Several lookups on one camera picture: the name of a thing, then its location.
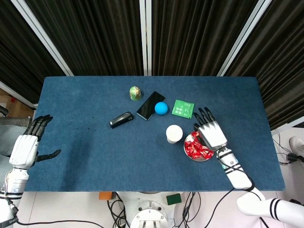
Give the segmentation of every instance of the green card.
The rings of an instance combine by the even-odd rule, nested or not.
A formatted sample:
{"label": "green card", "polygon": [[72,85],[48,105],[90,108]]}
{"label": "green card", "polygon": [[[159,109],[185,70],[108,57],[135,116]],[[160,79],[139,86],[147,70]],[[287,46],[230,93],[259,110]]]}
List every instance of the green card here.
{"label": "green card", "polygon": [[194,103],[188,103],[185,101],[176,100],[172,110],[172,115],[178,115],[181,117],[191,119],[193,109],[194,109]]}

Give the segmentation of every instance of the black curtain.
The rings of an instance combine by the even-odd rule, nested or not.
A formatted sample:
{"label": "black curtain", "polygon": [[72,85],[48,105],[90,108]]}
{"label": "black curtain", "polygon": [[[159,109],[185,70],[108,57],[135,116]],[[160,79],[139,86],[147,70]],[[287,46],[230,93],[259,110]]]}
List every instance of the black curtain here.
{"label": "black curtain", "polygon": [[9,0],[0,6],[0,81],[32,103],[38,103],[43,80],[62,76],[45,49]]}
{"label": "black curtain", "polygon": [[215,76],[257,0],[152,2],[152,74]]}
{"label": "black curtain", "polygon": [[26,0],[74,75],[143,75],[138,0]]}
{"label": "black curtain", "polygon": [[256,76],[270,127],[304,115],[304,1],[273,0],[227,76]]}

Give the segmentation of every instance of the paper cup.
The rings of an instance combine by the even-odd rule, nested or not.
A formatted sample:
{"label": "paper cup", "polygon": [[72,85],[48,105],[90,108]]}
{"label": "paper cup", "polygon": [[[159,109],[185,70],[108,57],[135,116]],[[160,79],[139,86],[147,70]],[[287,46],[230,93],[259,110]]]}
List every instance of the paper cup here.
{"label": "paper cup", "polygon": [[167,141],[170,144],[174,144],[181,140],[182,129],[178,125],[171,125],[166,130]]}

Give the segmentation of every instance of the wire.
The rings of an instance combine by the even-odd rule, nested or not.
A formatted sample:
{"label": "wire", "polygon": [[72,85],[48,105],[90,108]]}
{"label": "wire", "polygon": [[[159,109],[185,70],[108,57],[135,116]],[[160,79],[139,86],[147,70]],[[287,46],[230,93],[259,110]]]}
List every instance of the wire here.
{"label": "wire", "polygon": [[221,202],[229,193],[231,193],[234,189],[235,189],[235,188],[231,189],[229,192],[227,192],[227,193],[218,201],[218,203],[215,205],[215,208],[214,208],[214,210],[213,210],[213,212],[212,212],[212,215],[211,215],[211,217],[210,217],[210,219],[209,219],[209,222],[207,223],[207,225],[206,225],[204,228],[207,228],[207,226],[209,226],[209,223],[211,222],[211,220],[212,220],[212,218],[213,218],[213,215],[214,215],[214,212],[215,212],[215,210],[217,209],[219,203],[220,203],[220,202]]}
{"label": "wire", "polygon": [[285,155],[288,155],[287,153],[276,153],[276,154],[285,154]]}
{"label": "wire", "polygon": [[109,208],[111,216],[112,216],[112,218],[114,220],[114,224],[113,224],[112,228],[114,228],[114,227],[124,228],[124,227],[126,227],[126,225],[128,227],[130,227],[130,225],[129,225],[128,221],[127,221],[126,211],[125,211],[125,206],[124,205],[123,205],[122,211],[118,215],[113,212],[113,207],[114,207],[115,203],[117,203],[117,202],[118,203],[120,203],[120,202],[124,203],[117,193],[116,193],[116,195],[118,197],[118,200],[115,200],[114,202],[112,202],[111,205],[110,205],[110,201],[107,201],[108,208]]}
{"label": "wire", "polygon": [[[198,209],[198,211],[196,212],[195,216],[194,216],[191,220],[189,220],[189,217],[190,217],[190,215],[189,215],[189,210],[190,210],[190,207],[191,207],[191,205],[192,205],[192,202],[193,202],[193,199],[194,199],[196,193],[198,193],[198,195],[199,195],[199,200],[200,200],[200,201],[199,201],[199,209]],[[172,228],[174,228],[174,227],[180,228],[182,224],[184,225],[185,228],[190,228],[189,225],[188,225],[188,223],[191,222],[192,220],[194,220],[194,219],[196,218],[197,214],[199,213],[200,206],[201,206],[201,197],[200,197],[199,192],[194,192],[194,191],[193,191],[193,192],[190,192],[190,193],[188,194],[188,197],[187,197],[187,199],[186,199],[185,206],[184,206],[184,209],[183,209],[182,221],[180,222],[179,225],[176,225],[176,224],[175,224],[175,220],[173,219],[173,221],[174,221],[174,226],[173,226]]]}
{"label": "wire", "polygon": [[280,165],[288,165],[288,164],[290,164],[290,163],[291,163],[291,162],[280,162],[280,161],[279,161],[279,164],[280,164]]}
{"label": "wire", "polygon": [[264,219],[262,217],[260,217],[260,220],[264,223],[264,225],[266,226],[266,228],[269,228],[269,226],[267,225],[267,223],[264,221]]}
{"label": "wire", "polygon": [[255,194],[259,198],[259,200],[262,201],[261,198],[255,192],[253,191],[249,191],[249,192]]}
{"label": "wire", "polygon": [[200,194],[199,194],[199,192],[198,192],[198,195],[199,195],[199,209],[198,209],[198,211],[196,212],[196,214],[195,214],[195,216],[192,218],[192,219],[190,219],[188,222],[192,222],[196,217],[197,217],[197,215],[198,215],[198,213],[199,213],[199,211],[200,211],[200,206],[201,206],[201,197],[200,197]]}
{"label": "wire", "polygon": [[85,221],[85,220],[61,220],[61,221],[53,221],[53,222],[33,222],[33,223],[22,223],[20,221],[17,221],[17,223],[22,226],[31,226],[31,225],[38,225],[38,224],[52,224],[52,223],[59,223],[59,222],[84,222],[84,223],[91,223],[98,227],[104,228],[103,226],[101,226],[95,222],[90,222],[90,221]]}
{"label": "wire", "polygon": [[283,146],[281,145],[281,135],[280,135],[280,133],[279,133],[278,135],[279,135],[279,142],[277,142],[277,141],[274,140],[274,139],[273,139],[273,141],[275,141],[275,143],[278,144],[279,147],[281,147],[283,150],[285,150],[285,151],[287,151],[287,152],[289,152],[289,153],[292,153],[289,149],[287,149],[287,148],[285,148],[285,147],[283,147]]}

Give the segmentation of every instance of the phone screen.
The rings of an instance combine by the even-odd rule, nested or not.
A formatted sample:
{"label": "phone screen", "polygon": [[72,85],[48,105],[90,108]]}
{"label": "phone screen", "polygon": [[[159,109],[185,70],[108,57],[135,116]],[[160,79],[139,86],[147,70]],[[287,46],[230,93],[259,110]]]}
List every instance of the phone screen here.
{"label": "phone screen", "polygon": [[145,120],[149,120],[155,113],[155,106],[157,103],[164,101],[165,97],[154,91],[151,96],[143,103],[137,110],[137,114]]}

